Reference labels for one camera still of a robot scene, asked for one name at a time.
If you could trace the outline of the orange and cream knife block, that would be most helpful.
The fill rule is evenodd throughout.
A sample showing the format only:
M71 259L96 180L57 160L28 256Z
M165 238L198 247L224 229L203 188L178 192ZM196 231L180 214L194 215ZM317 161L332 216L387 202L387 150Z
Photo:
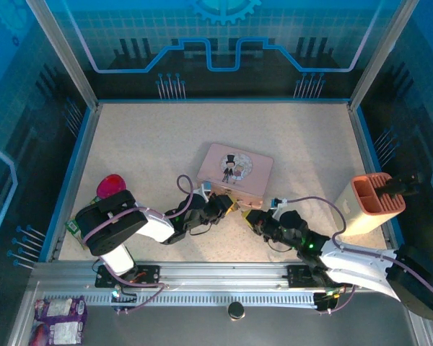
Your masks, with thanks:
M333 213L336 226L346 229L344 236L368 234L406 209L402 196L377 194L376 189L389 179L391 176L383 172L351 178L335 201L339 212Z

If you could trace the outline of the pink tin box couple print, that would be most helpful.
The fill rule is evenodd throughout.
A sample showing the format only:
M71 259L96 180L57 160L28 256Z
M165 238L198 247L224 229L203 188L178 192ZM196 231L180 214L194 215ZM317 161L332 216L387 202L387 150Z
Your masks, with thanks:
M241 206L261 209L273 165L269 156L213 143L197 179L208 182L218 195L230 195Z

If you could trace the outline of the green snack bag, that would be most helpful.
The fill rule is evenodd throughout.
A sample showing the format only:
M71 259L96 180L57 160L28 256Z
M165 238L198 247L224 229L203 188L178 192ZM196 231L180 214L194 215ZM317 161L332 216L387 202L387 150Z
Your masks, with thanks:
M78 241L78 243L80 244L80 246L82 247L83 250L86 250L87 246L84 245L84 243L82 241L83 236L82 236L81 229L80 229L78 223L76 222L76 215L81 209L86 208L87 206L94 205L95 203L97 203L99 201L101 201L101 199L98 196L92 198L89 201L89 203L86 204L84 207L81 207L80 209L74 211L71 214L70 219L64 224L66 231L68 231Z

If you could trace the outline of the pink lidded cup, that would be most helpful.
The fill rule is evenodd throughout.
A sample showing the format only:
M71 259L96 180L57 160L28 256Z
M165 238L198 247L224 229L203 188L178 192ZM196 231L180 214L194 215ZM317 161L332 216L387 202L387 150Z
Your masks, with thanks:
M119 174L110 174L97 186L96 194L105 199L126 189L126 182Z

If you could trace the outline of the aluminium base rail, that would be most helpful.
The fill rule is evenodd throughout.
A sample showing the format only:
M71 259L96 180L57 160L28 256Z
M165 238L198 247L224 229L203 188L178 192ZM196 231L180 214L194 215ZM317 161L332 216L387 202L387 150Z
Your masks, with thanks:
M39 283L43 289L76 291L95 289L95 278L100 263L90 261L56 261L38 263L30 282ZM287 266L302 265L300 262L140 262L138 265L158 265L159 282L168 290L282 290L289 289ZM329 279L320 279L320 288L292 288L320 290L337 287Z

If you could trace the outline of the purple snack bag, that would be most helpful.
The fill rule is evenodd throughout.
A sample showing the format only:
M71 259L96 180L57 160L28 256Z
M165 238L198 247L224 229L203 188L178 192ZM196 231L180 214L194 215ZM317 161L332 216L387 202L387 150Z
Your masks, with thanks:
M39 299L27 346L81 346L87 321L87 304L78 298Z

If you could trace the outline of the black round knob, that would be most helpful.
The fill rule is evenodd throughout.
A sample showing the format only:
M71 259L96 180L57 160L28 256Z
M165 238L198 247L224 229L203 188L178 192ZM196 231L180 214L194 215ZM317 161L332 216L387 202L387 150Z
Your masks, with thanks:
M244 306L238 302L232 302L227 308L228 315L231 320L237 321L242 319L245 316L245 308Z

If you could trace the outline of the aluminium frame post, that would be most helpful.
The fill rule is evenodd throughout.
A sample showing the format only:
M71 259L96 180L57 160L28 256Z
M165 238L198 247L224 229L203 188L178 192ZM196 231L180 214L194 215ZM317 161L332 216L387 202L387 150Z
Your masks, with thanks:
M98 99L45 0L25 1L88 108L91 111L96 111L99 105Z
M418 3L419 0L401 0L351 95L351 111L357 111Z

